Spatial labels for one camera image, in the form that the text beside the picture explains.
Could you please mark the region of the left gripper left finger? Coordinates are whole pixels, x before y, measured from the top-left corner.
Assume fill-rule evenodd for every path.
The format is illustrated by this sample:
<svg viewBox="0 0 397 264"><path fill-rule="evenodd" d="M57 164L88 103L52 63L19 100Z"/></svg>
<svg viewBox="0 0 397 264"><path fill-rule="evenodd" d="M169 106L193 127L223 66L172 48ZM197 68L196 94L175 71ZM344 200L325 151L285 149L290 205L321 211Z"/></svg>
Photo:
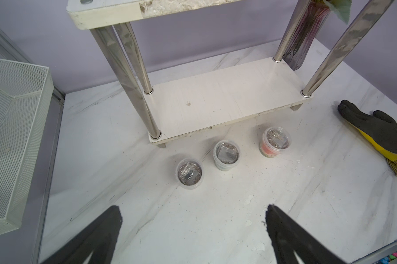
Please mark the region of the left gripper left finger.
<svg viewBox="0 0 397 264"><path fill-rule="evenodd" d="M45 264L110 264L123 218L118 206L109 207L72 240L47 258Z"/></svg>

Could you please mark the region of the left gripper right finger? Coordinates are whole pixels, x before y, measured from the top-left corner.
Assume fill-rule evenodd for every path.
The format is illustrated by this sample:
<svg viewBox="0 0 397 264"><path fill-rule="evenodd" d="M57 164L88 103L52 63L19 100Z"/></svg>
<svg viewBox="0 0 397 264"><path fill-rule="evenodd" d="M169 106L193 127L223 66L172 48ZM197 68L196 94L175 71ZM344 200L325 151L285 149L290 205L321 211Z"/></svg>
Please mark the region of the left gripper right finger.
<svg viewBox="0 0 397 264"><path fill-rule="evenodd" d="M297 264L298 257L305 264L344 263L275 205L267 208L266 229L279 264Z"/></svg>

